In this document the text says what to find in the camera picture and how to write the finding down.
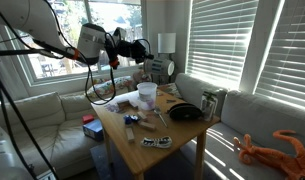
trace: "cup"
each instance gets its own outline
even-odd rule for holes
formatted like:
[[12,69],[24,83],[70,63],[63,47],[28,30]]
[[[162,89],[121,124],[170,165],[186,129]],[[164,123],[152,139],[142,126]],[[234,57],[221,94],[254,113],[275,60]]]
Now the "cup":
[[155,107],[157,84],[143,82],[137,85],[139,92],[139,108],[142,110],[152,110]]

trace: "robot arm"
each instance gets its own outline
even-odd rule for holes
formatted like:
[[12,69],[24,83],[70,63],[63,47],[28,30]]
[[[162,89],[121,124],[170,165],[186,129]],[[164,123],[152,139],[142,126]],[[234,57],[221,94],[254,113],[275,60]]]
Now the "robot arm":
[[[151,58],[141,44],[132,45],[124,41],[124,30],[117,28],[111,39],[107,38],[102,27],[90,23],[82,26],[77,48],[71,48],[64,41],[56,17],[46,0],[0,0],[0,14],[14,29],[30,34],[39,46],[88,65],[99,61],[100,50],[107,51],[114,69],[118,66],[118,54],[135,59]],[[7,25],[2,18],[0,23]]]

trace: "small box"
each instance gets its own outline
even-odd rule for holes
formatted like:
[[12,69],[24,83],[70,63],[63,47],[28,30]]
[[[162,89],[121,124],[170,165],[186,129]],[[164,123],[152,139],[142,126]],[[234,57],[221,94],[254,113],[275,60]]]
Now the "small box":
[[87,123],[89,123],[89,122],[91,122],[93,120],[94,120],[94,117],[93,117],[92,114],[84,115],[82,117],[83,124],[87,124]]
[[96,140],[103,141],[103,127],[99,119],[95,119],[83,125],[83,132],[86,136]]

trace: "orange stuffed toy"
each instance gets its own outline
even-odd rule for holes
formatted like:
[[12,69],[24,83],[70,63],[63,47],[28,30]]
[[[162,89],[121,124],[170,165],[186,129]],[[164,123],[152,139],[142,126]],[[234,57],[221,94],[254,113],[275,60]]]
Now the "orange stuffed toy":
[[305,148],[302,143],[285,133],[295,133],[292,130],[278,130],[273,133],[273,137],[290,142],[297,153],[296,157],[291,157],[281,151],[257,147],[251,144],[251,136],[244,135],[245,145],[242,145],[238,138],[234,137],[235,144],[241,148],[239,159],[245,164],[251,164],[251,158],[259,160],[268,166],[278,168],[287,173],[288,180],[305,180]]

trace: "pillow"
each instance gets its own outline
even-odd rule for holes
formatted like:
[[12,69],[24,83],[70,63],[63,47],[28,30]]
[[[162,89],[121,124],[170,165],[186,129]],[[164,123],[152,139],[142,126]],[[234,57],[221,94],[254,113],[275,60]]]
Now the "pillow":
[[175,83],[160,85],[160,86],[158,86],[158,89],[160,89],[161,91],[164,91],[168,94],[171,94],[174,97],[183,99]]
[[[114,78],[114,83],[115,83],[115,90],[123,89],[125,87],[129,87],[132,85],[132,78],[131,78],[131,76],[123,76],[123,77],[119,77],[119,78]],[[104,83],[100,83],[100,84],[94,84],[87,91],[88,96],[93,97],[93,98],[97,97],[96,93],[93,90],[93,87],[95,89],[95,92],[101,96],[107,95],[107,94],[112,94],[114,91],[111,80],[106,81]]]

